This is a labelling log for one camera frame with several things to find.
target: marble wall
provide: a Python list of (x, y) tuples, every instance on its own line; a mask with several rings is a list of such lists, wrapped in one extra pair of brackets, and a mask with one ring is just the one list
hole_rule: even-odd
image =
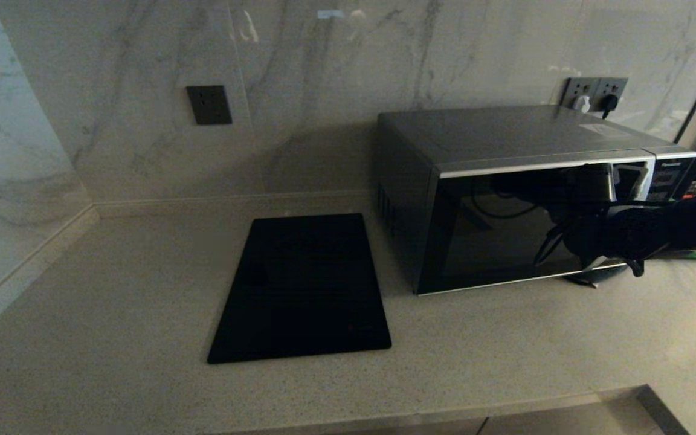
[(90, 203), (0, 23), (0, 279)]
[[(95, 201), (368, 187), (381, 111), (555, 104), (629, 77), (610, 119), (673, 140), (696, 99), (696, 0), (0, 0)], [(232, 126), (195, 126), (221, 83)]]

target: baseboard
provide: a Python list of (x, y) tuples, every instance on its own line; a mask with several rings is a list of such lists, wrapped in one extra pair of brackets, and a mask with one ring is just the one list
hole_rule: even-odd
[(339, 190), (303, 193), (268, 193), (268, 195), (216, 196), (152, 201), (113, 201), (94, 204), (101, 219), (130, 218), (160, 214), (196, 213), (215, 210), (217, 206), (248, 201), (311, 201), (318, 198), (366, 198), (371, 190)]
[(95, 207), (87, 206), (2, 278), (0, 314), (99, 219)]

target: countertop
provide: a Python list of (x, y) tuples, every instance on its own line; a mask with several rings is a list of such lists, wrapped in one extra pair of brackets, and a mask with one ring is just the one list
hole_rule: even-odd
[[(253, 218), (357, 211), (393, 347), (205, 363)], [(552, 278), (415, 297), (363, 196), (104, 219), (0, 317), (0, 432), (360, 428), (552, 408), (639, 385), (696, 433), (695, 260), (651, 261), (642, 278), (599, 289)]]

